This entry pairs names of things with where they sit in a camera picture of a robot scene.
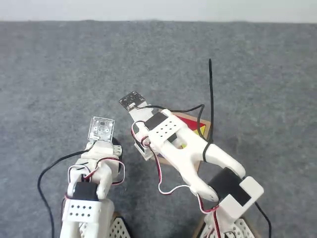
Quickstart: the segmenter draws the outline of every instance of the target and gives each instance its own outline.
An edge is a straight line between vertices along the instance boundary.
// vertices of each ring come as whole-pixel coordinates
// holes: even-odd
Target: white plastic bracket
[[[103,202],[67,199],[60,238],[107,237],[113,211],[114,205],[109,199]],[[85,228],[79,229],[79,223]]]

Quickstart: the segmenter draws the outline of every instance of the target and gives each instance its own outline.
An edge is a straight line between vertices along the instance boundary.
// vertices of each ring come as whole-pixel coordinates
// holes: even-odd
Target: red wire
[[[214,228],[210,231],[207,238],[210,238],[210,236],[213,234],[213,232],[214,232]]]
[[[218,238],[221,238],[220,229],[219,229],[219,224],[218,224],[217,215],[216,215],[216,211],[213,212],[213,219],[214,219],[214,224],[215,224],[215,226],[216,226],[217,236],[218,236]]]
[[[199,203],[200,203],[200,205],[201,205],[201,207],[202,207],[202,210],[203,210],[204,212],[213,212],[213,211],[215,211],[215,210],[218,209],[219,205],[216,205],[216,206],[214,206],[214,207],[211,208],[211,209],[205,210],[205,209],[204,209],[204,203],[203,203],[203,201],[202,201],[202,198],[201,198],[198,194],[197,194],[197,196],[198,196],[198,198],[199,198]]]

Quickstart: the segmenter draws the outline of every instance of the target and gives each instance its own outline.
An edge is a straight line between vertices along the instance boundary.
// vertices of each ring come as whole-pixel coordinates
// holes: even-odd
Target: perforated bracket
[[[65,203],[63,221],[96,223],[99,220],[102,203],[67,199]]]
[[[212,227],[208,227],[207,225],[205,225],[205,227],[204,227],[204,229],[201,232],[199,237],[205,238],[209,234],[211,229],[212,229]],[[226,232],[225,234],[221,233],[221,238],[226,237],[225,235],[228,238],[255,238],[252,231],[248,227],[247,223],[242,218],[235,221],[235,223],[232,225],[230,231]],[[213,232],[211,234],[210,238],[217,238],[216,232]]]
[[[173,115],[169,110],[163,110],[162,113],[168,117],[149,132],[149,139],[151,143],[157,147],[161,147],[164,142],[179,129],[187,126],[186,123],[177,116]]]
[[[109,238],[130,238],[130,234],[121,217],[114,219],[111,227]]]

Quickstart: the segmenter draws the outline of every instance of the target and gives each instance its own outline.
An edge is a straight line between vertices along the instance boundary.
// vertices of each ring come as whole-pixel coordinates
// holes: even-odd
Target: gray carpet
[[[133,235],[189,238],[201,218],[196,198],[186,189],[159,194],[155,164],[133,147],[131,118],[117,101],[137,90],[171,108],[208,105],[208,58],[215,143],[263,185],[273,237],[317,237],[316,25],[93,21],[0,23],[0,237],[50,237],[37,177],[84,148],[91,115],[100,115],[116,120],[124,146],[126,182],[110,198]],[[58,234],[75,161],[43,179]],[[181,183],[162,169],[164,189]],[[203,164],[200,175],[208,181],[216,171]],[[247,217],[267,237],[255,207]]]

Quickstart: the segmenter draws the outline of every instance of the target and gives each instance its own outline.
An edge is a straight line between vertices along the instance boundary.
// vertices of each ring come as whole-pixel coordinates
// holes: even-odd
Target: white wire
[[[72,168],[75,168],[75,167],[80,167],[80,168],[85,168],[87,171],[88,171],[88,173],[90,173],[90,170],[89,170],[89,168],[86,166],[86,165],[72,165],[72,166],[70,166],[69,168],[68,168],[68,171],[67,171],[67,180],[68,180],[68,183],[70,183],[70,170],[72,169]]]
[[[157,163],[157,167],[158,167],[158,170],[159,170],[159,183],[158,183],[158,190],[161,194],[163,195],[170,195],[172,194],[175,190],[177,190],[178,188],[180,187],[187,187],[187,188],[190,188],[190,186],[186,185],[186,184],[183,184],[183,185],[179,185],[179,186],[176,186],[175,188],[173,188],[172,190],[168,191],[168,192],[163,192],[160,188],[160,185],[162,184],[162,181],[163,181],[163,174],[162,174],[162,169],[160,167],[160,164],[159,164],[159,160],[158,160],[158,157],[157,155],[155,154],[155,152],[153,151],[153,149],[150,147],[150,150],[153,152],[153,155],[154,155],[154,158],[155,158],[155,161]]]
[[[199,204],[199,209],[202,213],[204,214],[209,214],[210,212],[205,212],[202,208],[202,204],[201,204],[201,201],[200,201],[200,198],[199,198],[199,195],[197,194],[197,199],[198,199],[198,204]]]

